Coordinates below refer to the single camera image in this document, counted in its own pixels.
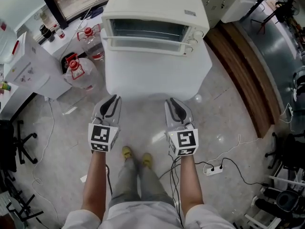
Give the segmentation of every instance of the oven knob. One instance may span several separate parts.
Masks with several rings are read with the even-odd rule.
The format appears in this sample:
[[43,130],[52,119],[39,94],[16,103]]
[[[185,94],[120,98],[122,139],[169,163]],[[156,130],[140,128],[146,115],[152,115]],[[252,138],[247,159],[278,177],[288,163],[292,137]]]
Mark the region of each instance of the oven knob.
[[191,53],[193,51],[193,48],[188,47],[185,49],[185,53]]
[[196,39],[197,41],[202,40],[203,32],[202,32],[202,31],[194,31],[193,37],[194,37],[194,39]]
[[195,45],[197,45],[198,41],[195,40],[195,39],[190,39],[190,40],[187,41],[187,43],[191,44],[192,46],[195,46]]

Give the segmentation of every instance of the white cable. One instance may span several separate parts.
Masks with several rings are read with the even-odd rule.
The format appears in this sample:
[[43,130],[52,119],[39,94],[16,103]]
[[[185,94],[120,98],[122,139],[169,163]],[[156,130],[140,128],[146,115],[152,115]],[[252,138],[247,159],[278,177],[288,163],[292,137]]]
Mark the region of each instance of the white cable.
[[92,7],[94,6],[94,4],[95,4],[96,2],[97,2],[97,0],[95,0],[94,3],[90,6],[90,8],[89,8],[88,12],[86,13],[84,19],[81,21],[81,23],[80,23],[79,26],[77,27],[75,33],[73,34],[71,40],[69,41],[69,43],[68,43],[68,45],[67,45],[67,47],[65,48],[65,50],[64,50],[63,53],[61,54],[60,60],[62,59],[62,56],[65,54],[66,50],[67,50],[68,47],[70,46],[71,41],[73,40],[75,34],[78,32],[78,29],[80,28],[81,24],[84,22],[85,18],[87,17],[88,13],[90,12],[90,10],[92,9]]
[[[88,13],[90,12],[90,10],[92,9],[92,7],[94,6],[95,2],[90,6],[90,8],[89,8],[89,10],[88,10],[88,12],[86,13],[86,15],[85,15],[84,18],[87,17]],[[71,41],[73,40],[75,34],[77,33],[77,31],[78,31],[78,29],[80,28],[80,26],[81,26],[81,24],[83,23],[83,21],[84,21],[84,20],[82,20],[81,23],[79,24],[79,26],[77,27],[75,33],[73,34],[71,40],[69,41],[69,43],[68,43],[68,45],[67,45],[67,47],[66,47],[65,50],[63,51],[63,53],[62,53],[60,59],[61,59],[62,56],[65,54],[66,50],[68,49],[69,45],[71,44]],[[51,104],[50,104],[50,101],[49,101],[49,100],[48,100],[48,103],[49,103],[50,110],[51,110],[51,114],[52,114],[53,125],[52,125],[52,129],[51,129],[51,132],[50,132],[50,135],[49,135],[49,138],[48,138],[48,142],[47,142],[45,148],[43,149],[42,157],[41,157],[40,161],[39,161],[38,163],[36,163],[36,165],[34,166],[34,169],[32,170],[32,176],[33,176],[32,188],[33,188],[33,190],[37,193],[37,195],[38,195],[39,197],[41,197],[41,198],[43,198],[44,200],[48,201],[48,202],[53,206],[53,209],[54,209],[55,214],[56,214],[57,223],[59,223],[59,221],[58,221],[58,214],[57,214],[57,211],[56,211],[55,206],[52,204],[51,201],[49,201],[49,200],[46,199],[44,196],[42,196],[42,195],[41,195],[39,192],[37,192],[37,191],[35,190],[35,188],[34,188],[34,182],[36,182],[36,183],[37,183],[38,185],[40,185],[40,186],[43,185],[43,181],[42,181],[40,178],[35,178],[35,176],[34,176],[34,170],[35,170],[35,168],[37,167],[37,165],[38,165],[38,164],[43,160],[43,158],[44,158],[44,153],[45,153],[45,150],[47,149],[47,147],[49,146],[50,138],[51,138],[51,135],[52,135],[52,133],[53,133],[53,129],[54,129],[54,125],[55,125],[54,115],[53,115],[52,107],[51,107]]]
[[55,214],[56,214],[57,223],[59,223],[59,222],[58,222],[58,215],[57,215],[57,211],[56,211],[55,206],[51,203],[51,201],[49,201],[49,200],[46,199],[44,196],[42,196],[41,194],[39,194],[39,193],[35,190],[35,188],[34,188],[34,182],[36,182],[36,183],[37,183],[38,185],[40,185],[40,186],[43,185],[43,182],[42,182],[42,180],[41,180],[40,178],[35,178],[35,176],[34,176],[34,170],[35,170],[35,168],[37,167],[37,165],[39,165],[39,163],[40,163],[40,162],[43,160],[43,158],[44,158],[44,153],[45,153],[47,147],[49,146],[50,138],[51,138],[51,135],[52,135],[52,133],[53,133],[54,124],[55,124],[54,115],[53,115],[51,103],[50,103],[49,100],[48,100],[48,103],[49,103],[50,110],[51,110],[51,114],[52,114],[53,125],[52,125],[52,129],[51,129],[51,132],[50,132],[50,135],[49,135],[49,138],[48,138],[48,142],[47,142],[45,148],[43,149],[41,159],[40,159],[40,161],[39,161],[38,163],[36,163],[36,165],[34,166],[34,169],[32,170],[32,176],[33,176],[33,179],[34,179],[33,182],[32,182],[32,188],[33,188],[34,191],[38,194],[39,197],[41,197],[41,198],[43,198],[44,200],[48,201],[48,202],[53,206],[53,209],[54,209]]
[[[227,152],[221,153],[217,158],[209,160],[207,163],[209,163],[209,162],[211,162],[211,161],[214,161],[214,160],[217,160],[221,155],[224,155],[224,154],[229,153],[232,149],[238,147],[240,144],[252,143],[252,142],[255,142],[255,141],[257,141],[257,140],[259,139],[259,138],[257,138],[257,139],[255,139],[255,140],[250,141],[250,142],[243,142],[243,143],[241,143],[241,142],[240,142],[240,138],[241,138],[241,135],[238,134],[238,136],[237,136],[238,144],[237,144],[236,146],[232,147],[232,148],[231,148],[229,151],[227,151]],[[204,173],[204,174],[206,174],[206,172],[204,171],[204,168],[205,168],[206,165],[207,165],[207,164],[205,164],[204,167],[203,167],[203,173]]]
[[[288,107],[288,106],[289,106],[290,108],[292,108],[291,105],[290,105],[289,103],[287,103],[285,110],[283,111],[283,113],[282,113],[280,116],[282,116],[283,114],[286,113],[286,110],[287,110],[287,107]],[[289,122],[287,122],[287,121],[285,121],[285,120],[282,120],[282,119],[280,118],[280,121],[283,121],[283,122],[286,123],[286,124],[290,124],[290,131],[291,131],[291,132],[295,132],[294,130],[292,130],[292,119],[293,119],[293,117],[294,117],[294,116],[291,115],[291,119],[290,119]]]
[[[290,105],[289,103],[287,103],[285,110],[283,111],[283,113],[282,113],[280,116],[282,116],[283,114],[285,114],[285,112],[286,112],[288,106],[291,107],[291,105]],[[290,131],[294,132],[294,131],[291,129],[292,119],[293,119],[293,115],[291,116],[291,119],[290,119],[289,122],[286,122],[286,121],[284,121],[284,120],[282,120],[282,119],[280,119],[280,120],[283,121],[283,122],[285,122],[285,123],[287,123],[287,124],[290,123]],[[255,139],[255,140],[253,140],[253,141],[250,141],[250,142],[243,142],[243,143],[241,143],[241,142],[240,142],[240,138],[241,138],[241,135],[238,134],[238,136],[237,136],[238,144],[237,144],[236,146],[232,147],[232,148],[231,148],[229,151],[227,151],[227,152],[221,153],[217,158],[209,160],[207,163],[209,163],[209,162],[211,162],[211,161],[214,161],[214,160],[217,160],[221,155],[229,153],[232,149],[238,147],[240,144],[245,144],[245,143],[249,144],[249,143],[255,142],[255,141],[257,141],[257,140],[259,139],[259,138],[257,138],[257,139]],[[204,174],[206,174],[206,172],[204,171],[204,168],[205,168],[206,165],[207,165],[207,164],[205,164],[204,167],[203,167],[203,173],[204,173]]]

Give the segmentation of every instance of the wooden baseboard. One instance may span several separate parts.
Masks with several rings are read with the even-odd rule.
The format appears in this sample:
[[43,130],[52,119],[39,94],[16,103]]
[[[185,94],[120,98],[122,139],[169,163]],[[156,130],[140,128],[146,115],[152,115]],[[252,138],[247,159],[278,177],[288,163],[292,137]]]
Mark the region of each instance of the wooden baseboard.
[[210,29],[205,41],[235,84],[253,122],[264,137],[277,122],[280,108],[269,78],[248,42],[232,23]]

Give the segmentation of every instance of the person's arm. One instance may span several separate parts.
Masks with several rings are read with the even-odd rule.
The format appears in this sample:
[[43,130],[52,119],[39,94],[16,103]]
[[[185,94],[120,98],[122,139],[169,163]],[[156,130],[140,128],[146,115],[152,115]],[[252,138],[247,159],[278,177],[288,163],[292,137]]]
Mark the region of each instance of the person's arm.
[[91,211],[102,221],[106,206],[105,152],[94,151],[83,190],[82,209]]
[[201,187],[193,155],[183,156],[181,158],[180,196],[184,216],[194,206],[203,204]]

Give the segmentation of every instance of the red cap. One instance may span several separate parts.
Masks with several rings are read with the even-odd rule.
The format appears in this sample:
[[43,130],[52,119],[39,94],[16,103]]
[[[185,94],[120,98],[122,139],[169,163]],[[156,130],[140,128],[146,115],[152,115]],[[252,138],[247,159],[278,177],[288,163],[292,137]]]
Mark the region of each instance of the red cap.
[[93,34],[92,29],[91,29],[90,27],[87,27],[87,28],[85,29],[85,35],[86,35],[86,36],[90,36],[90,35],[92,35],[92,34]]
[[77,69],[77,67],[79,66],[79,63],[76,60],[71,60],[69,67],[73,70]]

